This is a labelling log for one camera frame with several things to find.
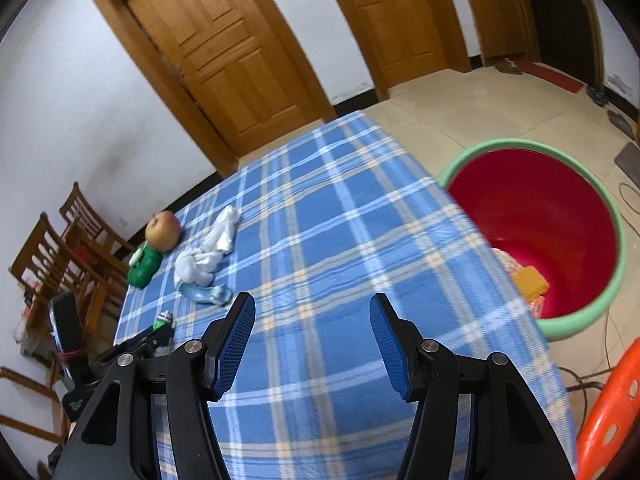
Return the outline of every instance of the black baseboard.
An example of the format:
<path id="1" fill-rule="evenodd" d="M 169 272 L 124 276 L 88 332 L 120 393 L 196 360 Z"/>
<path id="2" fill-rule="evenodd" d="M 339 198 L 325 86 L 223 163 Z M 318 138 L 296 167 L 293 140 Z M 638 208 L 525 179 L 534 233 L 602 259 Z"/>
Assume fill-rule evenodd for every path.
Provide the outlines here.
<path id="1" fill-rule="evenodd" d="M 364 110 L 365 108 L 369 108 L 370 106 L 377 105 L 379 102 L 380 101 L 378 101 L 378 94 L 376 94 L 376 89 L 372 88 L 371 90 L 367 90 L 362 94 L 354 95 L 346 101 L 338 103 L 334 106 L 334 110 L 338 117 L 344 117 L 345 115 L 349 115 L 352 112 Z"/>
<path id="2" fill-rule="evenodd" d="M 216 171 L 215 173 L 210 174 L 207 178 L 205 178 L 202 182 L 197 183 L 190 190 L 188 190 L 184 195 L 175 200 L 173 203 L 169 204 L 165 209 L 167 211 L 171 211 L 172 213 L 177 213 L 186 206 L 188 203 L 193 202 L 194 200 L 200 198 L 210 189 L 216 187 L 220 182 L 224 179 L 220 176 L 220 174 Z M 135 233 L 131 238 L 129 238 L 129 243 L 134 246 L 141 245 L 145 241 L 145 226 L 142 227 L 137 233 Z M 125 248 L 119 248 L 115 257 L 119 260 L 122 260 L 129 251 Z"/>
<path id="3" fill-rule="evenodd" d="M 604 95 L 607 96 L 609 102 L 618 110 L 627 114 L 636 123 L 638 122 L 638 109 L 625 98 L 623 98 L 622 95 L 606 86 L 604 87 Z"/>
<path id="4" fill-rule="evenodd" d="M 476 68 L 482 68 L 482 56 L 478 54 L 477 56 L 470 57 L 469 63 L 471 63 L 471 70 L 475 70 Z"/>

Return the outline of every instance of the tablecloth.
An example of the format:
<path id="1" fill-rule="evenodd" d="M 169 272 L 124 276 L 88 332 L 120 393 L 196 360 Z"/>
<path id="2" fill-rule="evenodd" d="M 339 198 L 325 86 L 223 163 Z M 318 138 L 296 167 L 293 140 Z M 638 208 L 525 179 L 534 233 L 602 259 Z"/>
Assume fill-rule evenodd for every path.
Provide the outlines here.
<path id="1" fill-rule="evenodd" d="M 392 479 L 415 404 L 391 387 L 369 323 L 384 292 L 399 317 L 457 354 L 510 356 L 575 463 L 575 433 L 548 347 L 492 250 L 435 179 L 361 112 L 248 165 L 182 209 L 178 248 L 144 290 L 130 288 L 120 342 L 174 313 L 174 347 L 228 308 L 176 292 L 178 252 L 225 206 L 241 209 L 216 283 L 257 309 L 232 389 L 210 415 L 236 479 Z M 177 479 L 166 401 L 158 399 L 164 478 Z M 451 478 L 462 478 L 469 402 L 460 401 Z"/>

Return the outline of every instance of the green bucket rim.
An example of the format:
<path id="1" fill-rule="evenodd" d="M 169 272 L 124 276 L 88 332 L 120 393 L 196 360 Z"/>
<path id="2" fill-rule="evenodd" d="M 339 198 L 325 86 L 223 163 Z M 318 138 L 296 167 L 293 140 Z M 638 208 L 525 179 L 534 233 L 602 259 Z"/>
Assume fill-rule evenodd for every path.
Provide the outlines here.
<path id="1" fill-rule="evenodd" d="M 606 309 L 611 306 L 613 300 L 618 294 L 618 291 L 620 290 L 620 286 L 622 286 L 622 280 L 625 274 L 626 266 L 626 240 L 625 232 L 622 226 L 622 219 L 620 218 L 618 208 L 614 204 L 609 191 L 602 185 L 597 177 L 594 176 L 593 173 L 591 173 L 591 171 L 585 168 L 573 157 L 560 152 L 559 150 L 556 150 L 551 146 L 547 146 L 546 144 L 535 142 L 533 140 L 495 139 L 476 144 L 475 146 L 463 152 L 451 164 L 449 164 L 444 173 L 438 178 L 438 181 L 443 188 L 447 189 L 449 187 L 449 184 L 462 170 L 462 168 L 464 168 L 470 161 L 474 160 L 476 157 L 483 155 L 484 153 L 493 152 L 496 150 L 506 150 L 510 148 L 517 150 L 530 150 L 533 152 L 542 153 L 543 155 L 551 156 L 580 174 L 580 176 L 582 176 L 589 184 L 591 184 L 591 187 L 596 190 L 602 201 L 605 203 L 607 209 L 609 210 L 611 221 L 613 222 L 616 232 L 616 238 L 618 242 L 618 260 L 616 262 L 616 267 L 613 275 L 609 280 L 609 283 L 607 283 L 607 286 L 598 295 L 598 297 L 595 298 L 595 300 L 591 301 L 591 303 L 589 303 L 588 305 L 582 307 L 576 312 L 572 312 L 571 314 L 536 320 L 538 322 L 538 327 L 548 341 L 564 339 L 575 335 L 578 332 L 581 332 L 582 330 L 595 323 L 598 318 L 600 318 L 600 316 L 604 314 L 604 311 L 606 311 Z"/>

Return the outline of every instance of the door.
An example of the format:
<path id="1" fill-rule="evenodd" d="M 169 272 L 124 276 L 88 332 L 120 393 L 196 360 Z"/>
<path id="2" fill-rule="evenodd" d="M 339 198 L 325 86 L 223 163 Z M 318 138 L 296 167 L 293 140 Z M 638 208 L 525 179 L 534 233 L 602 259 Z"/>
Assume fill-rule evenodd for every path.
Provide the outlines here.
<path id="1" fill-rule="evenodd" d="M 256 0 L 124 2 L 237 155 L 321 117 Z"/>
<path id="2" fill-rule="evenodd" d="M 428 0 L 351 1 L 358 9 L 387 88 L 446 68 Z"/>
<path id="3" fill-rule="evenodd" d="M 530 0 L 540 61 L 596 86 L 591 23 L 583 0 Z"/>

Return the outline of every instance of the floor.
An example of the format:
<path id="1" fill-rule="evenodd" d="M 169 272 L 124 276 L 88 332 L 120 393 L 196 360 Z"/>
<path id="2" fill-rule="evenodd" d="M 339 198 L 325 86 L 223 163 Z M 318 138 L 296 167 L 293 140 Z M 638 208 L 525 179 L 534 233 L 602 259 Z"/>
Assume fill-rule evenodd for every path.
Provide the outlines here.
<path id="1" fill-rule="evenodd" d="M 365 110 L 394 136 L 433 175 L 441 174 L 466 148 L 501 137 L 522 137 L 549 144 L 575 157 L 597 176 L 622 215 L 640 230 L 640 214 L 622 200 L 618 185 L 634 184 L 615 165 L 614 158 L 629 138 L 609 123 L 606 110 L 595 105 L 584 90 L 572 94 L 533 76 L 508 75 L 493 68 L 467 74 L 443 70 L 404 83 L 391 99 Z M 241 161 L 241 167 L 321 123 L 300 128 Z M 640 211 L 640 196 L 625 188 L 625 198 Z M 640 240 L 625 224 L 628 245 L 622 289 L 603 316 L 584 332 L 550 344 L 556 364 L 587 375 L 607 368 L 607 352 L 614 365 L 640 335 Z M 567 385 L 575 384 L 562 372 Z M 599 379 L 606 381 L 607 374 Z M 589 390 L 588 408 L 597 398 Z M 577 428 L 583 418 L 581 392 L 569 394 Z"/>

